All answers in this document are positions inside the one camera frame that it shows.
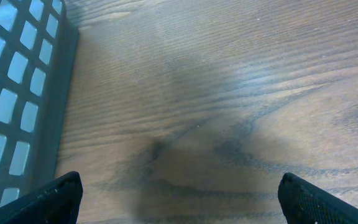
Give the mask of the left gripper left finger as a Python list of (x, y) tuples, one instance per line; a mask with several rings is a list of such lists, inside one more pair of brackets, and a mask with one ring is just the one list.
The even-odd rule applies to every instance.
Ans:
[(78, 172), (71, 171), (0, 208), (2, 224), (75, 224), (83, 186)]

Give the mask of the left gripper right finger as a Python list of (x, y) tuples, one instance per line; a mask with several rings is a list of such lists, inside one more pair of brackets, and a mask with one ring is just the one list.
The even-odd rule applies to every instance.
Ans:
[(358, 224), (358, 208), (287, 172), (278, 201), (288, 224)]

